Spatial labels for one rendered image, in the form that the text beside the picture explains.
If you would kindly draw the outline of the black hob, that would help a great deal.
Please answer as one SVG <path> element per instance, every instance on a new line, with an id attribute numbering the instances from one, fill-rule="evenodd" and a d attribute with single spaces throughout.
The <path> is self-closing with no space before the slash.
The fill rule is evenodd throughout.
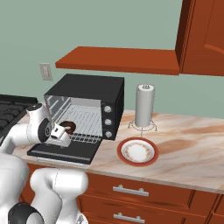
<path id="1" fill-rule="evenodd" d="M 10 129 L 26 115 L 26 109 L 36 103 L 36 97 L 0 94 L 0 145 Z"/>

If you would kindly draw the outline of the red rimmed white plate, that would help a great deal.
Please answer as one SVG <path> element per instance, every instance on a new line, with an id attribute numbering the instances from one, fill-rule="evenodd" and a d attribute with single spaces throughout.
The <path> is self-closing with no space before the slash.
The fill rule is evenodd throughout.
<path id="1" fill-rule="evenodd" d="M 144 167 L 158 159 L 158 147 L 143 137 L 129 137 L 117 146 L 117 156 L 126 164 Z"/>

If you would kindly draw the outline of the red-brown base cupboard front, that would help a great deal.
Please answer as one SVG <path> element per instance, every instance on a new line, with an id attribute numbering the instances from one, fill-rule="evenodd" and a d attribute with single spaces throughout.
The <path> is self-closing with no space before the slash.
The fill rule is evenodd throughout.
<path id="1" fill-rule="evenodd" d="M 224 194 L 217 196 L 208 224 L 224 224 Z"/>

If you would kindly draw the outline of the red-brown drawer front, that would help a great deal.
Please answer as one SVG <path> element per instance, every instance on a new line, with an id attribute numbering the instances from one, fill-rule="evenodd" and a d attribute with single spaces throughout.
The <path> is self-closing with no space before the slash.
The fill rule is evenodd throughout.
<path id="1" fill-rule="evenodd" d="M 119 200 L 84 195 L 81 198 L 82 213 L 89 224 L 138 224 L 118 220 L 113 214 L 122 213 L 129 217 L 140 216 L 145 224 L 206 224 L 207 218 L 189 213 L 178 213 L 155 207 L 139 206 Z"/>
<path id="2" fill-rule="evenodd" d="M 105 175 L 88 174 L 89 185 L 87 193 L 94 196 L 109 197 L 115 200 L 131 201 L 142 205 L 157 205 L 160 207 L 187 208 L 191 191 L 167 185 L 158 185 L 125 178 L 114 178 Z M 143 188 L 148 197 L 114 192 L 112 187 L 123 185 L 124 188 Z"/>

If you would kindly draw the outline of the black toaster oven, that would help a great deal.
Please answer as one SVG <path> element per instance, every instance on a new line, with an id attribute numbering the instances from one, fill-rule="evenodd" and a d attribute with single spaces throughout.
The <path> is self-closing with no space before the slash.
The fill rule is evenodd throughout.
<path id="1" fill-rule="evenodd" d="M 66 74 L 44 95 L 45 105 L 50 116 L 65 106 L 77 105 L 99 108 L 101 110 L 101 139 L 115 140 L 124 108 L 124 78 L 85 74 Z M 104 107 L 110 106 L 110 113 Z M 110 119 L 111 125 L 105 125 Z M 107 138 L 106 131 L 113 136 Z"/>

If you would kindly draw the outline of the black toaster oven door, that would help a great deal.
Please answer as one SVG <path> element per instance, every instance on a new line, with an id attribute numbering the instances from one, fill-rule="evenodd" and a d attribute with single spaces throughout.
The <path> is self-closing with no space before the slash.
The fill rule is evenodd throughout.
<path id="1" fill-rule="evenodd" d="M 101 142 L 81 143 L 72 141 L 68 147 L 38 143 L 27 151 L 28 156 L 90 165 Z"/>

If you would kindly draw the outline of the red-brown wall cupboard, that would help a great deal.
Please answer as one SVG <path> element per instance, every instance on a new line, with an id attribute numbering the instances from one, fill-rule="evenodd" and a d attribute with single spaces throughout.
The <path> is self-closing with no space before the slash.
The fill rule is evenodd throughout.
<path id="1" fill-rule="evenodd" d="M 175 46 L 179 72 L 224 76 L 224 0 L 183 0 Z"/>

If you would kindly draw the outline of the white paper towel roll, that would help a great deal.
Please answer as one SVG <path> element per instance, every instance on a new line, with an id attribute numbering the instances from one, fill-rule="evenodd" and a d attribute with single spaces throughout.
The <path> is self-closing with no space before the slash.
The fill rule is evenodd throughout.
<path id="1" fill-rule="evenodd" d="M 151 124 L 155 88 L 148 84 L 139 84 L 136 88 L 136 114 L 135 124 L 139 128 L 148 127 Z"/>

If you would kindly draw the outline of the red-brown wooden shelf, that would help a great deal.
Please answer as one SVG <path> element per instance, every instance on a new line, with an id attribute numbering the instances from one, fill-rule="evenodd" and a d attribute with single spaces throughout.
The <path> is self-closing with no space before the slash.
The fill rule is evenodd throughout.
<path id="1" fill-rule="evenodd" d="M 59 59 L 55 66 L 137 74 L 179 74 L 174 50 L 78 46 Z"/>

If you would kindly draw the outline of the grey wall outlet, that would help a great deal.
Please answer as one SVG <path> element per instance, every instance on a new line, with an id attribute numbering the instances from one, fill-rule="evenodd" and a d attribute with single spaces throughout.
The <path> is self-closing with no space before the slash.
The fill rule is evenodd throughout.
<path id="1" fill-rule="evenodd" d="M 40 72 L 44 81 L 52 81 L 52 71 L 49 63 L 40 63 Z"/>

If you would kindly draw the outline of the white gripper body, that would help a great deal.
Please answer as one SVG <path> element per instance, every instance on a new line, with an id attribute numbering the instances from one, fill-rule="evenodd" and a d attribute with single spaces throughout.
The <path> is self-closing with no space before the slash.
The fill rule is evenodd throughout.
<path id="1" fill-rule="evenodd" d="M 71 139 L 66 133 L 66 129 L 64 127 L 55 125 L 46 142 L 48 144 L 58 145 L 61 147 L 68 147 L 71 143 Z"/>

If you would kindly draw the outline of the brown bagel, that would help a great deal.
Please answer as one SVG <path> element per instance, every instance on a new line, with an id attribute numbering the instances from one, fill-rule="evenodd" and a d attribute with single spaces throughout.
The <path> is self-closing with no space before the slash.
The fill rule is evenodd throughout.
<path id="1" fill-rule="evenodd" d="M 59 124 L 66 129 L 67 134 L 73 134 L 76 129 L 76 124 L 71 121 L 64 121 Z"/>

